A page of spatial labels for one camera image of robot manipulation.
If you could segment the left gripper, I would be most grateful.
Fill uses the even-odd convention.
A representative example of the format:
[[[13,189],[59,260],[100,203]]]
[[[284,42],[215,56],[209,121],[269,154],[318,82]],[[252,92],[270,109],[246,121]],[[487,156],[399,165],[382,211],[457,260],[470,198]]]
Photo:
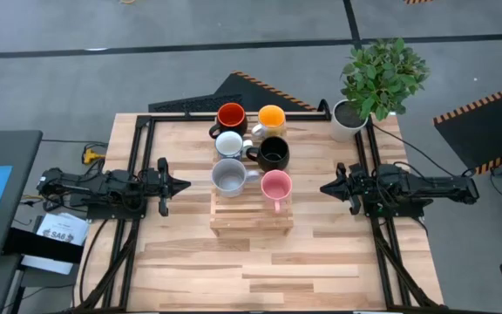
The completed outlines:
[[[169,181],[172,184],[170,188],[168,187],[168,164],[164,157],[160,157],[156,168],[149,167],[146,170],[146,196],[159,197],[159,214],[161,216],[169,214],[166,205],[169,196],[174,197],[191,184],[190,181],[176,179],[172,175],[169,175]]]

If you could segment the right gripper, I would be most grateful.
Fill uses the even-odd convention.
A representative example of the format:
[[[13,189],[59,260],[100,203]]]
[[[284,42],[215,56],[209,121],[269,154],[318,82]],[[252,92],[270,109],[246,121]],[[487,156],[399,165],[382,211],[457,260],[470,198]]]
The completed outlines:
[[[336,176],[334,181],[320,187],[321,192],[340,201],[348,201],[350,213],[358,215],[362,206],[360,198],[372,190],[372,179],[368,178],[360,163],[351,165],[349,173],[346,174],[345,165],[339,162],[336,166]]]

